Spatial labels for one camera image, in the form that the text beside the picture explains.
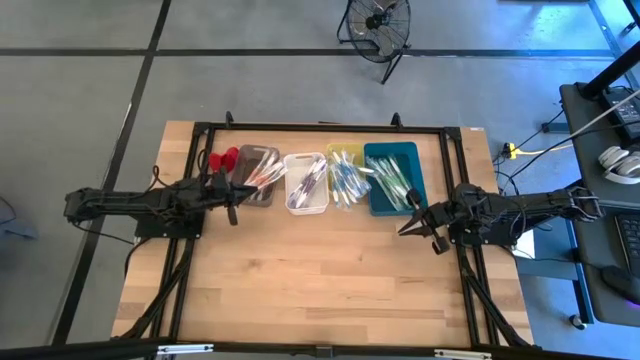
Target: concrete floor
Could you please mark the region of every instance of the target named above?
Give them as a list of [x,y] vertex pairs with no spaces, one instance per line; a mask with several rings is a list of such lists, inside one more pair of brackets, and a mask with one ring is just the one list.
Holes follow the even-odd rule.
[[[174,1],[160,48],[338,47],[345,1]],[[614,0],[598,0],[617,34],[630,21]],[[5,0],[0,48],[145,48],[160,0]],[[414,49],[607,49],[586,3],[414,0]],[[623,48],[640,39],[636,29]],[[61,216],[64,194],[99,187],[140,69],[139,57],[0,57],[0,195],[39,231],[37,240],[0,239],[0,348],[50,340],[82,234]],[[118,178],[118,189],[148,184],[167,120],[482,126],[492,151],[518,142],[559,109],[558,86],[588,81],[607,58],[406,58],[385,86],[383,66],[359,57],[156,58]],[[540,136],[528,149],[557,142]],[[505,164],[514,169],[520,160]],[[524,172],[525,192],[578,176],[571,150]],[[545,173],[545,177],[534,173]],[[104,231],[130,238],[133,223],[109,218]],[[70,341],[108,338],[128,246],[100,241]],[[523,277],[534,338],[550,350],[638,357],[634,328],[595,324],[580,332],[569,283]],[[552,294],[543,297],[541,294]],[[218,358],[248,355],[217,354]],[[267,358],[266,355],[250,357]],[[272,358],[285,358],[269,355]]]

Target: white plastic bin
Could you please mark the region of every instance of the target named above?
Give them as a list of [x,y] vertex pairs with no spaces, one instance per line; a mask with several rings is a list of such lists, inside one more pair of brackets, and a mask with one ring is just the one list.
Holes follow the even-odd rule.
[[327,209],[327,205],[329,205],[329,187],[326,176],[313,187],[313,192],[309,195],[309,199],[304,207],[292,209],[289,207],[289,204],[287,204],[289,194],[300,185],[302,178],[311,165],[320,159],[325,159],[322,153],[291,154],[284,157],[284,166],[287,168],[287,173],[284,174],[284,189],[286,195],[284,205],[293,215],[322,214]]

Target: teal plastic bin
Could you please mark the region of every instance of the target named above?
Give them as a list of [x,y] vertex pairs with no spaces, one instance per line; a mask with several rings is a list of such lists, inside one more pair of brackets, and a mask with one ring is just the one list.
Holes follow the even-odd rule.
[[[364,156],[378,158],[395,155],[398,160],[398,167],[405,176],[411,187],[417,189],[422,195],[422,206],[427,206],[427,193],[424,190],[424,180],[422,178],[422,169],[420,168],[420,157],[418,156],[418,147],[413,142],[392,142],[392,143],[368,143],[364,145]],[[413,209],[397,211],[384,191],[378,184],[378,181],[371,176],[367,177],[367,181],[371,184],[369,192],[369,210],[373,216],[399,216],[411,215]]]

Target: electric fan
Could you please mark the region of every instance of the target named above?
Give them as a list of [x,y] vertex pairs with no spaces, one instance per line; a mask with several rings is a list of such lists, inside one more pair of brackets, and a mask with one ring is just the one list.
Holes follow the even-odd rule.
[[[345,21],[349,39],[340,38]],[[382,78],[384,84],[410,46],[407,44],[410,23],[408,0],[349,0],[336,36],[341,44],[350,42],[363,58],[375,63],[388,62]]]

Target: headphones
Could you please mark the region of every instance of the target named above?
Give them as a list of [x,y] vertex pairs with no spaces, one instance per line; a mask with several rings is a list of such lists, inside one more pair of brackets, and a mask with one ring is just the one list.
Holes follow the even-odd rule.
[[623,185],[640,183],[640,152],[629,155],[628,150],[612,146],[598,156],[598,161],[605,168],[605,179]]

